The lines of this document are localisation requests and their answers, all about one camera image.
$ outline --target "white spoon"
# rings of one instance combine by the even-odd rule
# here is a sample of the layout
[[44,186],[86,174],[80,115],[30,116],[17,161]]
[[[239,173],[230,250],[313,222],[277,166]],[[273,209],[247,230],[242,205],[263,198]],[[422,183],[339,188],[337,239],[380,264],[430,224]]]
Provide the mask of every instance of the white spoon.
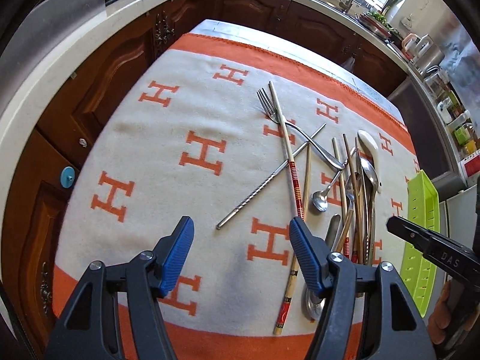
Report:
[[378,178],[378,193],[382,193],[382,177],[380,172],[380,159],[378,158],[378,145],[375,142],[375,139],[366,131],[358,130],[358,137],[360,141],[365,145],[369,150],[373,158],[373,167],[375,168],[375,173]]

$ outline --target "green plastic basket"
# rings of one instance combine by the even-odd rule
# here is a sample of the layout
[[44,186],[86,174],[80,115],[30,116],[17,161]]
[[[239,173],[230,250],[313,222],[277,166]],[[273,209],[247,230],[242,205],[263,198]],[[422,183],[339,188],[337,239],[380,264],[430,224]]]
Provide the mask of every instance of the green plastic basket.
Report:
[[[429,230],[440,232],[440,208],[438,192],[421,170],[409,181],[408,220]],[[422,254],[405,244],[400,277],[403,279],[422,318],[425,316],[434,287],[436,266],[425,260]]]

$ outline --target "dark cabinet door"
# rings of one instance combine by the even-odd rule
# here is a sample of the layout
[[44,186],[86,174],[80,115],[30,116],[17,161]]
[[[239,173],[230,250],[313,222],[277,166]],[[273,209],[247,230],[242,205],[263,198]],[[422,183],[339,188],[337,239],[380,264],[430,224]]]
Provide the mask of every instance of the dark cabinet door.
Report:
[[152,10],[159,56],[179,37],[207,18],[206,0],[168,0]]
[[143,15],[118,31],[78,67],[40,117],[42,134],[76,167],[152,64],[153,27],[152,15]]
[[50,307],[51,274],[63,214],[73,190],[61,186],[60,174],[70,166],[33,130],[11,182],[3,219],[3,285],[39,355],[55,322]]
[[211,18],[263,32],[277,32],[290,0],[213,0]]
[[407,78],[400,66],[366,40],[356,52],[353,74],[385,97]]
[[348,27],[293,1],[276,35],[337,64],[344,63],[358,44],[358,35]]

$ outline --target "human hand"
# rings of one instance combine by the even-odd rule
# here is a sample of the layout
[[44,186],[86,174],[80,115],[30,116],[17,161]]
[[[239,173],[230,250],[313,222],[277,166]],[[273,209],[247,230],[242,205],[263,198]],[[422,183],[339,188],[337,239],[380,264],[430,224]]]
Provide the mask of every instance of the human hand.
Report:
[[[450,310],[446,305],[446,301],[450,295],[450,282],[447,281],[442,288],[442,293],[438,298],[437,304],[433,309],[433,313],[428,318],[428,325],[427,331],[430,335],[430,340],[433,344],[438,345],[445,340],[445,329],[450,324],[451,315]],[[480,314],[480,307],[477,307],[476,312],[472,313],[472,315],[467,319],[467,321],[463,325],[463,329],[467,332],[472,329],[477,318]]]

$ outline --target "blue gripper pad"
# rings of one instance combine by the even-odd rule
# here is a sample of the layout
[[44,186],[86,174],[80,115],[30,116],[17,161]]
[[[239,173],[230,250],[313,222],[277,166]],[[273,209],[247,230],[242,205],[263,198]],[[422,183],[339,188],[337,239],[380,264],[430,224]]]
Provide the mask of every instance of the blue gripper pad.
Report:
[[326,257],[330,253],[323,239],[314,237],[300,217],[290,221],[290,242],[309,290],[321,294],[332,286]]
[[153,249],[157,255],[155,276],[160,281],[158,289],[161,297],[167,296],[177,284],[193,240],[194,222],[189,216],[183,216],[173,233],[161,238]]

